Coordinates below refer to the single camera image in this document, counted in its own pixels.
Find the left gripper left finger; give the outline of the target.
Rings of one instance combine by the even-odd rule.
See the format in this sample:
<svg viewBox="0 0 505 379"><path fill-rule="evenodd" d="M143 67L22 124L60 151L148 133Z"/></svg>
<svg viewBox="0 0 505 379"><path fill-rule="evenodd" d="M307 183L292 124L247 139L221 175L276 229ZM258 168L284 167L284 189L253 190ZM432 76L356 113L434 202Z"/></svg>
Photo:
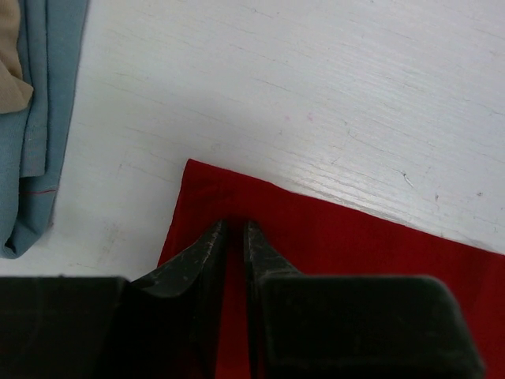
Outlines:
<svg viewBox="0 0 505 379"><path fill-rule="evenodd" d="M141 373L213 378L217 363L228 227L220 220L191 246L134 280L129 315Z"/></svg>

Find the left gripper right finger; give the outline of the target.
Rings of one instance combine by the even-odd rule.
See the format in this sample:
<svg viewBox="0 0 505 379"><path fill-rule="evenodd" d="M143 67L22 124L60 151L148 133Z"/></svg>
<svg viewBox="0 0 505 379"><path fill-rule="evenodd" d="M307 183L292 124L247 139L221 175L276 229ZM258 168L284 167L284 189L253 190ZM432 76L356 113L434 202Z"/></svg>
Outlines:
<svg viewBox="0 0 505 379"><path fill-rule="evenodd" d="M260 282L270 276L296 276L301 272L267 240L260 225L247 221L243 236L249 372L260 378L260 356L263 350L263 310Z"/></svg>

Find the dark red t shirt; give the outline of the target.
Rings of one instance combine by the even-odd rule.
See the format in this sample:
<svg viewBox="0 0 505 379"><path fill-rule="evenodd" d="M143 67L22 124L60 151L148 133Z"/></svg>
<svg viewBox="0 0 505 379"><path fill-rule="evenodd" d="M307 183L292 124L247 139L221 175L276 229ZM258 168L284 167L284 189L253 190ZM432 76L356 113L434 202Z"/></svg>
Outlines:
<svg viewBox="0 0 505 379"><path fill-rule="evenodd" d="M503 255L190 160L160 261L170 260L222 219L228 222L229 245L217 377L249 376L242 250L249 220L303 272L425 274L442 280L462 308L487 377L503 377Z"/></svg>

